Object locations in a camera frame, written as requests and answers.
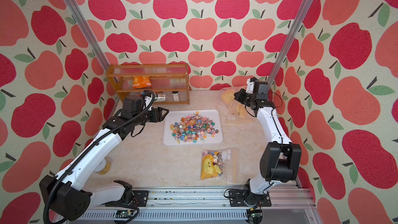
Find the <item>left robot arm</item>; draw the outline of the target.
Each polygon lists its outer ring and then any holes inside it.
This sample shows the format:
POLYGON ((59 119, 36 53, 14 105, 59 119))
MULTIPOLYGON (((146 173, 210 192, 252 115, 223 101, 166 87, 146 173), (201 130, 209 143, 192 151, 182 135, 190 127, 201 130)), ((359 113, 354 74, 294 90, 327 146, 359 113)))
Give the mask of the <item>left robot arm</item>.
POLYGON ((102 129, 70 164, 54 176, 45 176, 39 183, 45 203, 43 221, 51 223, 49 212, 62 216, 60 224, 80 218, 87 209, 106 204, 132 211, 132 216, 124 221, 129 223, 140 213, 137 203, 133 203, 132 186, 122 180, 114 181, 110 186, 93 191, 84 191, 83 187, 110 151, 119 145, 128 135, 132 135, 136 126, 142 128, 146 123, 162 122, 169 110, 153 107, 156 94, 146 90, 143 95, 131 95, 124 99, 122 109, 110 117, 102 129))

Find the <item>ziploc bag of colourful candies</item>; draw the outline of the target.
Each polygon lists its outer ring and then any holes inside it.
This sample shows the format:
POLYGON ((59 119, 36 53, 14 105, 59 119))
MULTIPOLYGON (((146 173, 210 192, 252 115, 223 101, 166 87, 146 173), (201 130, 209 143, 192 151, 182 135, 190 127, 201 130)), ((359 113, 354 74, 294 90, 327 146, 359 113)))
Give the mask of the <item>ziploc bag of colourful candies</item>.
POLYGON ((226 123, 252 123, 254 121, 254 117, 250 116, 245 110, 244 105, 236 105, 232 106, 226 117, 226 123))

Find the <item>ziploc bag of small candies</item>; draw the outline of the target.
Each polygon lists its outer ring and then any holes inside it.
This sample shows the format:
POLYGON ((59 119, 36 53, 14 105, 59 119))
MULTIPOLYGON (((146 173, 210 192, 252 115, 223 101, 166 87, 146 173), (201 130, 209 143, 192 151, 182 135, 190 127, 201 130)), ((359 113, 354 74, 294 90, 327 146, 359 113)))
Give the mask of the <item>ziploc bag of small candies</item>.
POLYGON ((221 100, 228 107, 228 110, 232 106, 242 105, 237 100, 235 100, 235 96, 234 96, 235 92, 237 92, 237 90, 234 88, 231 88, 231 89, 224 90, 221 95, 221 100))

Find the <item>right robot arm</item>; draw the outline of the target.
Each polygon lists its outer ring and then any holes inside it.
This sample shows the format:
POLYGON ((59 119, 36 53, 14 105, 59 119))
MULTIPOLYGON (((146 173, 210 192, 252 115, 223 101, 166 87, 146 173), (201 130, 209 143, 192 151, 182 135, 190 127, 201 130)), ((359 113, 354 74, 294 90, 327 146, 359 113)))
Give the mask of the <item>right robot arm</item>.
POLYGON ((242 190, 227 190, 232 207, 271 206, 269 190, 296 180, 302 155, 300 145, 293 144, 278 120, 275 104, 268 99, 268 84, 253 77, 247 89, 240 89, 234 99, 249 107, 262 125, 268 144, 260 159, 260 174, 247 180, 242 190))

